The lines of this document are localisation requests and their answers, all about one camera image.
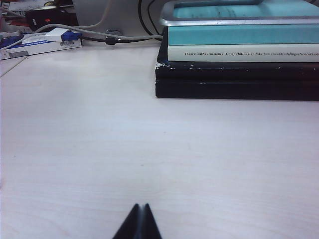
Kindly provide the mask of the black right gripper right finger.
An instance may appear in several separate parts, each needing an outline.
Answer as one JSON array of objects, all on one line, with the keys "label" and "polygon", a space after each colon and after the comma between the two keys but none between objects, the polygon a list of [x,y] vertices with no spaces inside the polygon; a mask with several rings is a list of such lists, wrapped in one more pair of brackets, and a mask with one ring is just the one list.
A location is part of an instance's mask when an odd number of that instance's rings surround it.
[{"label": "black right gripper right finger", "polygon": [[145,204],[143,209],[142,238],[162,239],[149,204]]}]

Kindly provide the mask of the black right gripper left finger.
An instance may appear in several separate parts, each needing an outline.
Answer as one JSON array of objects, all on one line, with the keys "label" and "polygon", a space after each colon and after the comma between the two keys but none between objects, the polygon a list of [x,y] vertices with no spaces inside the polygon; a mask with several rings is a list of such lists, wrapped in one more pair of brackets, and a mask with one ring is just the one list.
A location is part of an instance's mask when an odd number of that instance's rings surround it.
[{"label": "black right gripper left finger", "polygon": [[140,216],[139,204],[134,204],[112,239],[133,239],[136,236]]}]

